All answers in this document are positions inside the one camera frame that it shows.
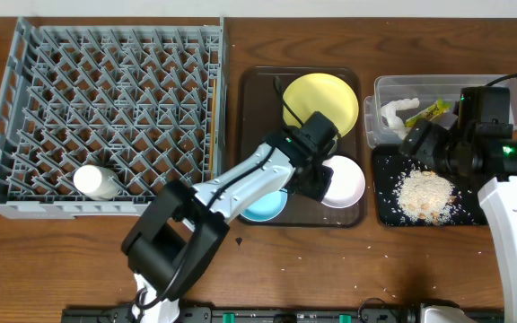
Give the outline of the white small plate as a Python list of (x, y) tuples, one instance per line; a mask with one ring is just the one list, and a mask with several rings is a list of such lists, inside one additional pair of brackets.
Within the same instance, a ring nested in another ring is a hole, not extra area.
[(322, 163), (332, 169), (329, 188), (321, 203), (332, 208), (347, 208), (364, 194), (365, 177), (361, 167), (352, 159), (334, 155)]

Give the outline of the green orange snack wrapper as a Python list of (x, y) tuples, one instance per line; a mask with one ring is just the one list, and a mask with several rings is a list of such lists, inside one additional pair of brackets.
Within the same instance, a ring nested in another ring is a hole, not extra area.
[(449, 101), (437, 100), (429, 107), (417, 113), (415, 116), (406, 119), (405, 126), (411, 128), (419, 119), (426, 119), (431, 121), (434, 118), (437, 118), (442, 114), (449, 112), (452, 107), (453, 105)]

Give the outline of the rice food scraps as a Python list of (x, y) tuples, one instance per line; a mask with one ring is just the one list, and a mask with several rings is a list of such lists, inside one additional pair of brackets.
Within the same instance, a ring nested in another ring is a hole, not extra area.
[(401, 173), (394, 195), (399, 210), (412, 223), (441, 225), (451, 218), (455, 187), (431, 170)]

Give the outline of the white cup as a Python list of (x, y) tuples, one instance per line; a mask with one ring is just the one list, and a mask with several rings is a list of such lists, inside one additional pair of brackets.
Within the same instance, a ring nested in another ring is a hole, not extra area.
[(74, 186), (92, 200), (105, 201), (118, 193), (117, 175), (107, 168), (84, 165), (74, 172)]

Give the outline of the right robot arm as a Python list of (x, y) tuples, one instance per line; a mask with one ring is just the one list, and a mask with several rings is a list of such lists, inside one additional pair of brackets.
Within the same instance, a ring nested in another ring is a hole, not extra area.
[(464, 88), (451, 129), (419, 119), (399, 151), (469, 184), (488, 222), (504, 291), (504, 319), (517, 322), (517, 141), (504, 87)]

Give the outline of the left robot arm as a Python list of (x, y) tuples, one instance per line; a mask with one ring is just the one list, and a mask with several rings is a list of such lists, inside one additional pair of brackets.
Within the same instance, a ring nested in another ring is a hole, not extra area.
[(260, 198), (283, 190), (321, 201), (333, 176), (323, 162), (339, 136), (314, 112), (300, 127), (267, 135), (247, 160), (215, 179), (167, 183), (121, 245), (137, 280), (128, 320), (174, 321), (179, 298), (206, 271), (231, 221)]

